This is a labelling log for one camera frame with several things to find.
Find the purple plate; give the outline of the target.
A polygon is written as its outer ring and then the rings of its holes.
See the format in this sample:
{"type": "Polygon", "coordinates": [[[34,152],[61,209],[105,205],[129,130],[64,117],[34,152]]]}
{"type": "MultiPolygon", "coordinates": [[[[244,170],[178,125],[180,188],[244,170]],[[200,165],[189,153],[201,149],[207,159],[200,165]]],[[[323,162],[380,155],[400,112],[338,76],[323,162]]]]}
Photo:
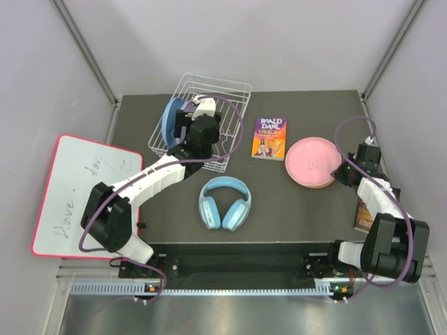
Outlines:
{"type": "MultiPolygon", "coordinates": [[[[183,106],[182,106],[182,111],[184,113],[194,113],[196,110],[196,105],[193,103],[192,100],[187,101],[183,106]]],[[[181,128],[181,133],[180,133],[180,138],[178,139],[180,142],[182,142],[185,139],[186,136],[186,127],[182,126],[181,128]]]]}

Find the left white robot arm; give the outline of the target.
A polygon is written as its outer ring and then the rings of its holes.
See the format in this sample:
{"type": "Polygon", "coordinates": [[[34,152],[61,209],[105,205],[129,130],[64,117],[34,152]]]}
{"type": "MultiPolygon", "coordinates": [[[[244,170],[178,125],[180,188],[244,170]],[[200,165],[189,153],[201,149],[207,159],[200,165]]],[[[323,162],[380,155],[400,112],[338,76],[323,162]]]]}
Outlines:
{"type": "Polygon", "coordinates": [[[107,251],[134,261],[142,276],[158,270],[154,250],[133,230],[139,206],[163,189],[189,178],[211,161],[212,145],[219,141],[221,115],[192,118],[177,113],[176,128],[185,127],[185,138],[153,165],[128,179],[108,186],[103,182],[90,191],[80,225],[84,229],[79,249],[84,253],[107,251]]]}

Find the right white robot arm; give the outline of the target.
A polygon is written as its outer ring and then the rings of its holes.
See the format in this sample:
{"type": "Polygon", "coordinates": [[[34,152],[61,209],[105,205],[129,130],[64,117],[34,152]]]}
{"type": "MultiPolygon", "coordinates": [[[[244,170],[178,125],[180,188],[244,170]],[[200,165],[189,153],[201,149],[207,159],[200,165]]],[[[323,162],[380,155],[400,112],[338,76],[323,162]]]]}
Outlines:
{"type": "Polygon", "coordinates": [[[373,223],[363,243],[331,243],[325,265],[334,276],[357,268],[415,283],[422,274],[430,228],[402,208],[387,176],[379,172],[380,160],[379,147],[362,143],[332,173],[337,181],[356,190],[373,223]]]}

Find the white wire dish rack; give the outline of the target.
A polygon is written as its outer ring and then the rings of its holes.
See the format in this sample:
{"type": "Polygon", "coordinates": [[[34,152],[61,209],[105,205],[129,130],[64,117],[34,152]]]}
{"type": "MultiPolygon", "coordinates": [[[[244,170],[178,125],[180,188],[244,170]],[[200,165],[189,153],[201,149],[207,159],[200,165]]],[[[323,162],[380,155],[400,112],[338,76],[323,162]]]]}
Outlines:
{"type": "Polygon", "coordinates": [[[227,156],[237,142],[240,120],[251,98],[252,85],[203,75],[185,74],[149,137],[148,147],[158,156],[179,145],[201,159],[206,170],[226,171],[227,156]]]}

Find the pink plate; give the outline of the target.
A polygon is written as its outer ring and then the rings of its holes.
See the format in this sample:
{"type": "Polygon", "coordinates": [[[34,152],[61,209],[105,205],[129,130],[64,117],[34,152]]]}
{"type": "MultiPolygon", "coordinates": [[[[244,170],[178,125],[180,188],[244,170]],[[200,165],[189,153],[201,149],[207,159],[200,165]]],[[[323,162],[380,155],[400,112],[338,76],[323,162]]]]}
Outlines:
{"type": "Polygon", "coordinates": [[[342,164],[342,157],[331,141],[322,137],[306,137],[290,147],[284,162],[293,181],[318,185],[335,179],[332,172],[342,164]]]}

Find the orange plate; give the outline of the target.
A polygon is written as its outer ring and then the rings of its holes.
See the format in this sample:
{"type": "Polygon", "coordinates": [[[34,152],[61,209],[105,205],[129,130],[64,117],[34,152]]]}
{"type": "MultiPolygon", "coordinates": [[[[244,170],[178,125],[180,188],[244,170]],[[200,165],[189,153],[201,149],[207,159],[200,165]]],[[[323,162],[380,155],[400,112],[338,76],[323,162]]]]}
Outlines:
{"type": "Polygon", "coordinates": [[[330,180],[330,181],[327,182],[327,183],[324,183],[324,184],[318,184],[318,185],[308,185],[308,184],[302,184],[302,183],[298,183],[298,182],[297,182],[297,184],[300,185],[300,186],[302,186],[302,187],[305,187],[305,188],[310,188],[310,189],[321,189],[321,188],[325,188],[325,187],[328,187],[329,185],[333,184],[334,181],[335,181],[335,180],[332,179],[332,180],[330,180]]]}

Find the blue plate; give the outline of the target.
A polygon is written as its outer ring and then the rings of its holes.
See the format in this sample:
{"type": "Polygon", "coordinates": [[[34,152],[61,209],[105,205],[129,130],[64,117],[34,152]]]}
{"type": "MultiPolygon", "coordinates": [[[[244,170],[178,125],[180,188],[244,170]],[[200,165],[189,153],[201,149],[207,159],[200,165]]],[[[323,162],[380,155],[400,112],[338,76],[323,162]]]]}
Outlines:
{"type": "Polygon", "coordinates": [[[184,101],[180,97],[172,98],[165,107],[161,118],[161,135],[165,145],[172,148],[177,145],[174,137],[175,119],[177,111],[183,106],[184,101]]]}

